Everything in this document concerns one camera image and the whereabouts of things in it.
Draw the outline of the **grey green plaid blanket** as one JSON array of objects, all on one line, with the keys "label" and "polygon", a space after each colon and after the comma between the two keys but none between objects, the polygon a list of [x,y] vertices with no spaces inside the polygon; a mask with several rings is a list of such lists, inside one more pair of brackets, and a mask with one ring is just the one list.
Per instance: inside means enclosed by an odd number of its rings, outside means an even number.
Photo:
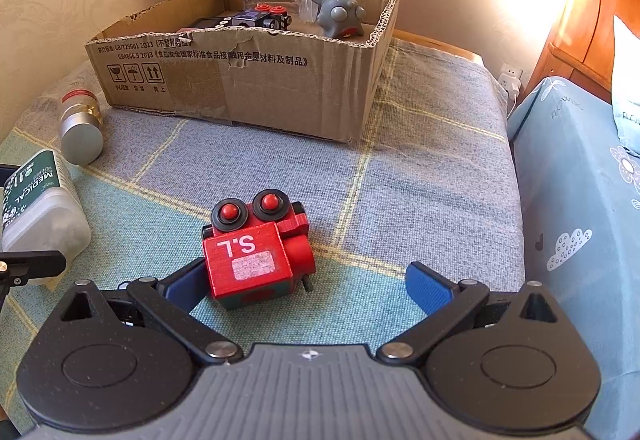
[{"label": "grey green plaid blanket", "polygon": [[482,65],[404,41],[383,62],[367,128],[352,145],[248,126],[103,108],[105,143],[71,167],[91,241],[53,281],[11,291],[1,312],[1,403],[20,431],[22,356],[78,278],[102,289],[164,277],[202,252],[219,200],[280,189],[301,203],[317,272],[311,291],[195,316],[249,347],[256,342],[367,344],[421,319],[404,285],[420,261],[498,290],[524,278],[523,230],[506,93]]}]

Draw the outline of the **brown cardboard box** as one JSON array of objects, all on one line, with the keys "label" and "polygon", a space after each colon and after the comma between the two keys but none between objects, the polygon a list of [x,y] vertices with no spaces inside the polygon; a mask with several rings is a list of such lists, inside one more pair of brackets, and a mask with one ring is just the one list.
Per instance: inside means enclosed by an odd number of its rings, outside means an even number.
[{"label": "brown cardboard box", "polygon": [[194,22],[243,0],[165,0],[86,45],[113,107],[241,122],[341,143],[367,126],[399,0],[357,0],[363,36],[326,38],[297,15],[287,30]]}]

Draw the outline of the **wooden headboard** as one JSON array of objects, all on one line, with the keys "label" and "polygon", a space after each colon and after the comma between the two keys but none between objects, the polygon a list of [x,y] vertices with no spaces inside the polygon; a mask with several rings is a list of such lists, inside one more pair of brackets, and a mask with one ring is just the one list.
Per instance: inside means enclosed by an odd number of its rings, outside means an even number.
[{"label": "wooden headboard", "polygon": [[608,103],[614,62],[614,19],[639,33],[639,0],[567,0],[552,26],[524,93],[542,79],[565,78]]}]

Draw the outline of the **blue floral bed sheet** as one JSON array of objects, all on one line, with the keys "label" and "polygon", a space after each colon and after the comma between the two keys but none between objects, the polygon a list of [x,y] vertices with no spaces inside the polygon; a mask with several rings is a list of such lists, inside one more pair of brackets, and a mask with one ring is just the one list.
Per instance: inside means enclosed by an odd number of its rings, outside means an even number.
[{"label": "blue floral bed sheet", "polygon": [[587,420],[598,439],[639,435],[639,160],[610,104],[549,77],[508,121],[525,271],[548,287],[596,359]]}]

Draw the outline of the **white wall charger plug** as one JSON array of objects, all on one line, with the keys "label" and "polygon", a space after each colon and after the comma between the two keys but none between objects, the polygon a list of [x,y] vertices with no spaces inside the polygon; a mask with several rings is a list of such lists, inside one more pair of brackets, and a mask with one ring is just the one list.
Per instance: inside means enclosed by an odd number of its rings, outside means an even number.
[{"label": "white wall charger plug", "polygon": [[522,87],[522,74],[523,70],[521,68],[510,65],[507,62],[504,62],[500,68],[498,82],[508,94],[508,107],[506,108],[508,116],[513,113],[516,103],[518,103],[518,96],[520,96]]}]

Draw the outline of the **clear jar of yellow capsules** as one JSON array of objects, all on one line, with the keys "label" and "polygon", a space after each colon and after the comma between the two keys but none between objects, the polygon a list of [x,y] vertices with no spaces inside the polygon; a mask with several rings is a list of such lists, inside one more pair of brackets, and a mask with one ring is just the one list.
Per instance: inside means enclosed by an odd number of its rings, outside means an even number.
[{"label": "clear jar of yellow capsules", "polygon": [[72,88],[61,98],[58,136],[63,157],[76,166],[92,163],[104,145],[103,118],[88,88]]}]

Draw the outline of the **red cube robot toy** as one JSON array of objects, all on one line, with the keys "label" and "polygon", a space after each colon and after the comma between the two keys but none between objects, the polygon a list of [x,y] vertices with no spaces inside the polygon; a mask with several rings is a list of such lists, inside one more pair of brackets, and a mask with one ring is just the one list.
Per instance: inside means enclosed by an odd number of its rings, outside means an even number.
[{"label": "red cube robot toy", "polygon": [[316,261],[306,210],[280,189],[264,189],[252,201],[219,200],[203,227],[210,291],[227,310],[314,290]]}]

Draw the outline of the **light blue pillow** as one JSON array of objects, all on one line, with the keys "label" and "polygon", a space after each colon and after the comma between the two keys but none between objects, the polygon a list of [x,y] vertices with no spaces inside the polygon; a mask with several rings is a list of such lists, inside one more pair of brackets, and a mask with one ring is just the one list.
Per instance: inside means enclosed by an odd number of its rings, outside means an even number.
[{"label": "light blue pillow", "polygon": [[612,109],[620,144],[640,154],[640,46],[639,38],[614,17]]}]

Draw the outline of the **black digital timer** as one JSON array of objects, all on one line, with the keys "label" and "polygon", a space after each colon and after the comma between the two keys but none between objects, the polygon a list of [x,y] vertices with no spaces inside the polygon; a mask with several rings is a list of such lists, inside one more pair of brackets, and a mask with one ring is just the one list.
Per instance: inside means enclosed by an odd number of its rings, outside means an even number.
[{"label": "black digital timer", "polygon": [[208,29],[215,28],[217,26],[225,26],[230,22],[229,16],[214,16],[214,17],[206,17],[200,18],[196,22],[190,25],[191,28],[195,29]]}]

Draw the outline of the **black blue cube robot toy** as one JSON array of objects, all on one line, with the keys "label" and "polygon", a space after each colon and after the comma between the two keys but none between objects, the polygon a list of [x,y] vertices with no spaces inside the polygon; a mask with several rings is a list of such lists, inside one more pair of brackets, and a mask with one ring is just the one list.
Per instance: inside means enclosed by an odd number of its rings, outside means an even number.
[{"label": "black blue cube robot toy", "polygon": [[292,17],[284,6],[259,3],[231,17],[232,26],[288,30]]}]

